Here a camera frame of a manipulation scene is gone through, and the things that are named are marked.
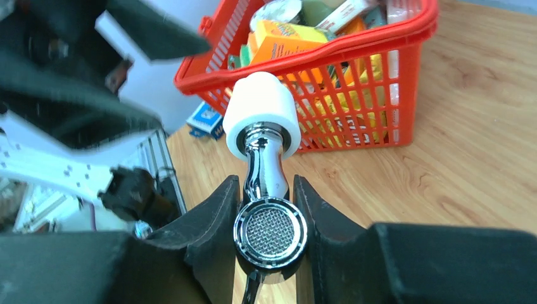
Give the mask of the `white elbow fitting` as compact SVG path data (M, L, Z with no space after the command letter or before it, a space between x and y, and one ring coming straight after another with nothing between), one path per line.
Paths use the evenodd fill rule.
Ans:
M280 80L268 72L255 72L239 79L223 118L229 151L240 160L247 160L243 130L260 122L277 124L284 129L283 159L292 156L301 144L301 130L293 95Z

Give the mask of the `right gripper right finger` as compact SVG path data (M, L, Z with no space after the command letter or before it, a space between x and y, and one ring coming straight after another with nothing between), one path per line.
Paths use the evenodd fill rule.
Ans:
M364 228L304 177L293 183L308 228L298 303L536 302L534 234L389 222Z

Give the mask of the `red plastic shopping basket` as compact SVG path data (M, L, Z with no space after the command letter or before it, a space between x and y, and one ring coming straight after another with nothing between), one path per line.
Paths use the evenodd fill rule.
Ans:
M398 1L399 22L345 35L302 54L231 68L261 1L222 1L200 23L212 51L186 58L174 78L223 113L234 84L258 71L288 86L302 132L299 151L392 147L413 138L422 44L437 27L437 1Z

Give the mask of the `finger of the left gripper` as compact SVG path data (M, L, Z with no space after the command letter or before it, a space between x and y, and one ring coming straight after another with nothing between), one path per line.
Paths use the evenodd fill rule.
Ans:
M108 1L106 10L150 60L173 60L212 50L204 37L144 1Z

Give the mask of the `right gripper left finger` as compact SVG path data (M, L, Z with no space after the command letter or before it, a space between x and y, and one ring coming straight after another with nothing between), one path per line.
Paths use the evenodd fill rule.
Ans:
M125 231L1 235L2 303L231 303L239 179L147 239Z

